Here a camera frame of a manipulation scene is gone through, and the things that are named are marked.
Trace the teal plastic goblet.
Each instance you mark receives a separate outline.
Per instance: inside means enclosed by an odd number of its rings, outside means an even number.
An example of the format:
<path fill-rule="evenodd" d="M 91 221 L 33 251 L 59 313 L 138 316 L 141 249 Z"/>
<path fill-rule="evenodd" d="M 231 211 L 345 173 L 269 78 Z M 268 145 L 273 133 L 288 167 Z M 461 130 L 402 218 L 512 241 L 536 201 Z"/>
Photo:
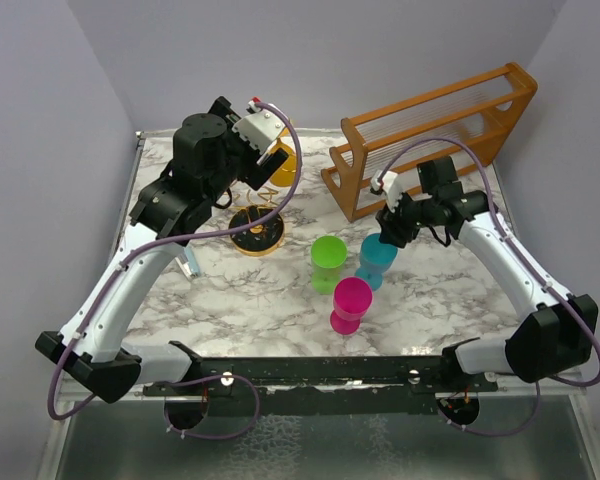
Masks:
<path fill-rule="evenodd" d="M 380 241 L 380 234 L 368 235 L 361 244 L 359 267 L 355 276 L 368 283 L 373 291 L 383 283 L 384 274 L 392 266 L 398 254 L 398 248 Z"/>

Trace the green plastic goblet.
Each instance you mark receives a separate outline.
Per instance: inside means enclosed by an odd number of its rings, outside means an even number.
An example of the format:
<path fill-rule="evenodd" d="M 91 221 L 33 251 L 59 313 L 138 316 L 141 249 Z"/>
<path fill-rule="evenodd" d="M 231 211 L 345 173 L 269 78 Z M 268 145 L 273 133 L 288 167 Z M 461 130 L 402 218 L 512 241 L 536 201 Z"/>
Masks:
<path fill-rule="evenodd" d="M 332 235 L 319 237 L 310 250 L 313 266 L 311 284 L 320 294 L 331 294 L 338 282 L 348 256 L 347 246 Z"/>

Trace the orange plastic goblet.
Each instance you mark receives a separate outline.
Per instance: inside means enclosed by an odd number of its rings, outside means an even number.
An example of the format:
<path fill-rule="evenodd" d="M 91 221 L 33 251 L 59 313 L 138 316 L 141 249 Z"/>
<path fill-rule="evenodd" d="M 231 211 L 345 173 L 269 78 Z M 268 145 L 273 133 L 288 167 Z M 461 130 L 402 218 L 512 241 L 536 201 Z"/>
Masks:
<path fill-rule="evenodd" d="M 269 179 L 272 185 L 279 188 L 290 187 L 293 184 L 296 173 L 297 158 L 294 143 L 292 140 L 287 141 L 288 138 L 290 138 L 290 132 L 288 128 L 285 128 L 268 149 L 269 154 L 273 154 L 278 150 L 282 150 L 287 154 L 286 160 Z"/>

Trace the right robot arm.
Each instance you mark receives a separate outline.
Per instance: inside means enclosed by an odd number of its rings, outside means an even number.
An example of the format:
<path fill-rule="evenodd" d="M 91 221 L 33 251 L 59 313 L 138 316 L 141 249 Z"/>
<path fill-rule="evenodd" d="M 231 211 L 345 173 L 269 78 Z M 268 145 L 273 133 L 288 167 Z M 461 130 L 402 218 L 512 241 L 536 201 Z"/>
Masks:
<path fill-rule="evenodd" d="M 424 228 L 444 228 L 486 267 L 520 320 L 510 336 L 445 348 L 441 383 L 461 391 L 476 374 L 486 372 L 533 383 L 586 363 L 597 323 L 595 301 L 572 294 L 542 269 L 503 217 L 491 213 L 487 194 L 464 191 L 450 157 L 426 161 L 417 170 L 426 195 L 422 200 L 404 192 L 395 172 L 379 171 L 372 177 L 372 192 L 386 200 L 376 215 L 381 242 L 403 248 Z"/>

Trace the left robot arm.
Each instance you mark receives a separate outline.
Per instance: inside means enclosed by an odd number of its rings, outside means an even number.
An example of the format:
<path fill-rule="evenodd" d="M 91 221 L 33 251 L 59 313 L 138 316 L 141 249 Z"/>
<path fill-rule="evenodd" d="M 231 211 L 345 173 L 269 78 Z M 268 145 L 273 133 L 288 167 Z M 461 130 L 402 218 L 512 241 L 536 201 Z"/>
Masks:
<path fill-rule="evenodd" d="M 47 402 L 55 405 L 62 373 L 108 403 L 133 386 L 168 383 L 186 395 L 200 385 L 195 355 L 176 342 L 133 346 L 125 342 L 131 320 L 163 270 L 184 251 L 229 195 L 235 181 L 262 187 L 286 161 L 274 145 L 293 129 L 276 106 L 253 99 L 239 116 L 217 98 L 206 113 L 185 118 L 172 139 L 172 158 L 139 194 L 130 221 L 105 272 L 78 312 L 58 331 L 36 340 L 52 361 Z"/>

